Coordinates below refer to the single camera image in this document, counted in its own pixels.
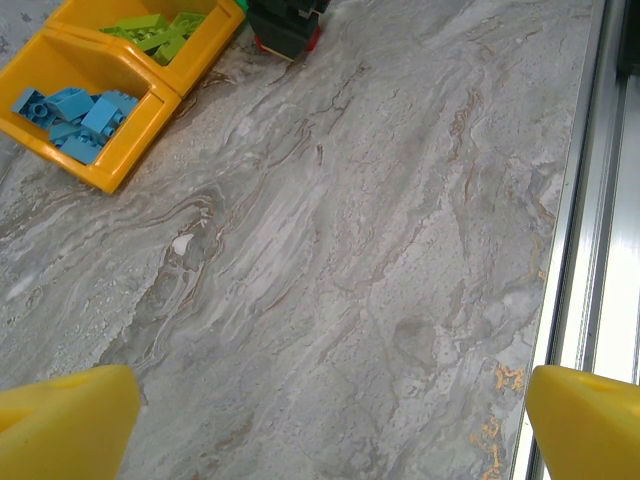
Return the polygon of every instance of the marble countertop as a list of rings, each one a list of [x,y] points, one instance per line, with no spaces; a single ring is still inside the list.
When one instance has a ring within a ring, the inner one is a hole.
[[[136,372],[122,479],[504,479],[590,0],[335,0],[246,29],[106,196],[0,184],[0,388]]]

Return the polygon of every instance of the yellow bin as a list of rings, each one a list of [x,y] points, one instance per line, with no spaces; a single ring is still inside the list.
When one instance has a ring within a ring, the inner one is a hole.
[[[0,478],[114,480],[139,406],[120,365],[0,392]]]
[[[123,18],[158,13],[171,23],[180,12],[204,14],[207,18],[165,67],[129,41],[98,31],[115,25]],[[67,0],[45,25],[127,51],[147,71],[184,98],[220,55],[244,17],[244,12],[234,0]]]
[[[48,141],[48,132],[11,106],[25,88],[51,95],[66,87],[91,94],[120,90],[140,100],[92,165],[83,165]],[[0,130],[18,143],[107,193],[113,193],[181,101],[127,50],[43,29],[0,72]]]

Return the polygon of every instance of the lego brick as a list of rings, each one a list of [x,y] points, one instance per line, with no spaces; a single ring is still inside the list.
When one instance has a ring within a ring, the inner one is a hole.
[[[148,52],[154,48],[159,47],[164,43],[170,42],[173,37],[182,37],[184,35],[184,29],[182,27],[170,28],[161,33],[147,34],[144,40],[136,42],[136,46],[143,52]]]
[[[181,12],[171,22],[171,28],[181,28],[184,31],[184,35],[190,36],[204,22],[205,18],[207,18],[206,15],[200,15],[199,13]]]
[[[60,148],[67,138],[77,136],[80,132],[82,132],[82,126],[79,124],[69,122],[57,123],[49,130],[49,141]]]
[[[93,107],[93,99],[82,88],[65,88],[45,99],[49,109],[67,122],[85,115]]]
[[[95,143],[100,148],[104,147],[109,141],[109,139],[106,138],[105,136],[96,135],[92,131],[82,127],[82,125],[81,125],[80,133],[77,135],[77,137],[82,141]]]
[[[86,137],[69,137],[59,149],[80,163],[91,165],[100,154],[102,147]]]
[[[318,29],[317,13],[304,18],[294,11],[281,17],[259,4],[249,5],[247,19],[262,46],[289,60],[305,51]]]
[[[296,10],[309,13],[311,10],[316,10],[320,1],[321,0],[288,0],[287,3]]]
[[[55,112],[52,112],[44,103],[44,95],[35,88],[25,89],[11,107],[11,111],[22,115],[44,130],[53,125],[56,119]]]
[[[124,115],[116,105],[102,96],[82,119],[80,125],[89,130],[101,142],[106,143],[124,122]]]
[[[249,10],[249,5],[247,5],[247,0],[236,0],[236,3],[244,13],[247,13],[247,10]]]
[[[163,29],[166,30],[169,25],[164,17],[160,14],[146,15],[144,17],[130,17],[118,20],[116,27],[124,30],[140,30],[140,29]]]
[[[331,3],[331,0],[318,0],[316,3],[315,11],[318,13],[326,12],[327,8],[329,8],[329,3]]]
[[[108,90],[102,94],[102,97],[118,107],[125,117],[128,117],[138,104],[137,98],[130,97],[126,93],[117,90]]]
[[[293,10],[297,15],[297,10],[292,9],[291,6],[285,0],[248,0],[247,4],[249,5],[249,9],[247,10],[247,15],[249,11],[253,10],[265,10],[277,17],[285,18],[287,16],[287,12]]]
[[[124,28],[122,27],[104,27],[104,28],[99,28],[98,30],[100,30],[102,33],[106,33],[107,35],[111,35],[113,37],[119,37],[119,38],[124,38],[125,40],[129,40],[130,42],[133,43],[133,37],[131,35],[129,35],[129,32],[127,32]]]
[[[640,74],[640,2],[626,3],[622,35],[618,49],[618,71],[626,75]]]
[[[173,37],[171,41],[158,48],[158,51],[153,55],[153,59],[162,66],[168,65],[185,43],[184,38]]]
[[[133,43],[137,45],[144,40],[149,40],[166,31],[166,28],[140,28],[138,30],[129,30],[129,35],[133,37]]]

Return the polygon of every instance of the blue lego brick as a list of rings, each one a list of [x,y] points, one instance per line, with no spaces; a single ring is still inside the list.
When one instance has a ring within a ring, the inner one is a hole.
[[[57,123],[49,130],[49,141],[60,148],[69,137],[80,135],[83,128],[79,124],[62,122]]]
[[[102,96],[118,107],[125,117],[128,117],[138,104],[137,98],[130,97],[126,93],[119,92],[118,90],[108,90],[104,92]]]
[[[44,95],[35,88],[27,88],[11,107],[11,111],[22,115],[38,127],[47,130],[53,125],[56,114],[44,103]]]
[[[85,115],[94,105],[86,90],[74,87],[65,88],[47,97],[45,103],[56,116],[67,122]]]
[[[91,165],[100,154],[102,147],[83,137],[69,137],[59,147],[62,153],[78,160],[85,165]]]
[[[115,135],[116,129],[122,122],[124,122],[124,115],[120,109],[103,95],[82,119],[80,125],[106,143]]]

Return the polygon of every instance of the toy brick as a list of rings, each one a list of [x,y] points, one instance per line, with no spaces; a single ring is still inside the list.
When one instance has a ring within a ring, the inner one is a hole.
[[[249,2],[247,19],[262,46],[289,60],[305,51],[318,30],[318,14],[309,18],[297,12],[279,16],[261,2]]]
[[[181,28],[184,31],[184,35],[191,36],[200,24],[204,22],[205,18],[207,18],[206,15],[200,15],[199,13],[181,12],[171,22],[170,28]]]
[[[100,30],[102,33],[106,33],[107,35],[111,35],[113,37],[119,37],[119,38],[124,38],[125,40],[129,40],[130,42],[134,42],[134,39],[131,35],[129,35],[129,32],[127,32],[124,28],[122,27],[104,27],[104,28],[99,28],[98,30]]]
[[[124,115],[116,105],[104,98],[96,102],[93,108],[82,119],[80,125],[94,134],[101,142],[107,142],[116,133],[116,129],[124,122]]]
[[[136,42],[136,46],[143,52],[148,52],[160,45],[171,41],[174,36],[183,36],[184,29],[182,27],[170,28],[164,32],[157,34],[148,34],[147,38]]]
[[[56,119],[56,114],[44,103],[44,95],[35,88],[25,89],[11,107],[11,111],[22,115],[44,130],[53,125]]]
[[[59,149],[80,163],[91,165],[100,154],[102,147],[86,137],[69,137]]]
[[[138,104],[137,98],[130,97],[126,93],[117,90],[108,90],[102,94],[102,97],[118,107],[125,117],[128,117]]]
[[[331,0],[318,0],[315,11],[318,13],[326,12],[327,8],[329,8],[329,3],[331,3]]]
[[[247,10],[249,9],[249,5],[247,5],[247,0],[236,0],[236,3],[244,11],[244,13],[247,13]]]
[[[156,35],[165,33],[167,30],[168,28],[139,28],[137,30],[129,30],[129,35],[133,37],[133,43],[137,45],[140,42],[155,37]]]
[[[169,25],[164,17],[160,14],[146,15],[144,17],[131,17],[120,19],[116,27],[123,28],[124,30],[140,30],[153,28],[155,30],[167,29]]]
[[[65,88],[45,99],[47,107],[67,122],[80,118],[93,107],[93,99],[82,88]]]
[[[168,65],[185,43],[184,38],[180,36],[173,37],[168,43],[158,48],[158,51],[153,54],[153,59],[162,66]]]
[[[49,130],[49,141],[60,148],[69,137],[74,137],[82,132],[82,126],[69,122],[53,125]]]

